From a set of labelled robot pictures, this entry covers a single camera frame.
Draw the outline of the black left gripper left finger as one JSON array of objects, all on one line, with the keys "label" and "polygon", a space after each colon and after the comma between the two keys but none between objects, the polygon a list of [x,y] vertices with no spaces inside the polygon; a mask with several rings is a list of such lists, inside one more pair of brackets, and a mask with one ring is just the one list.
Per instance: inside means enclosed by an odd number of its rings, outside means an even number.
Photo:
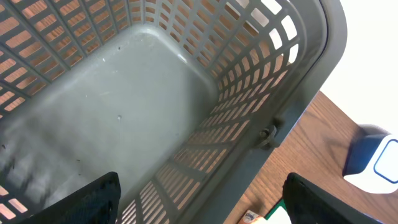
[{"label": "black left gripper left finger", "polygon": [[121,185],[108,172],[20,224],[110,224],[118,215]]}]

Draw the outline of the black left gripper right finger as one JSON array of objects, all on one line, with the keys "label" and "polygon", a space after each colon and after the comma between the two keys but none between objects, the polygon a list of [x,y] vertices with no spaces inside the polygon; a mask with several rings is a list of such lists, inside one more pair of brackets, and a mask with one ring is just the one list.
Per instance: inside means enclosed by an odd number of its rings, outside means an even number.
[{"label": "black left gripper right finger", "polygon": [[282,199],[290,221],[296,224],[379,224],[295,172],[288,174]]}]

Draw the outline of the green wipes package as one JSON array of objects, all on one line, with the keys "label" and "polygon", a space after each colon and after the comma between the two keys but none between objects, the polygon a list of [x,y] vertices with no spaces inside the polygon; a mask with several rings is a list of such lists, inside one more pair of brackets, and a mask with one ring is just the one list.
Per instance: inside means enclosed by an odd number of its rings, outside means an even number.
[{"label": "green wipes package", "polygon": [[283,199],[280,199],[265,216],[268,224],[292,224]]}]

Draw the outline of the orange small box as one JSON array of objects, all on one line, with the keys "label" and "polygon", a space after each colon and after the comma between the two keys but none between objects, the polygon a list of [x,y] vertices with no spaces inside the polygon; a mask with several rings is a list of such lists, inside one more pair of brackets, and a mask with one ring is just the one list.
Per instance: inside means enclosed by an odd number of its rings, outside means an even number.
[{"label": "orange small box", "polygon": [[251,210],[247,210],[238,221],[238,224],[267,224],[267,220],[263,216]]}]

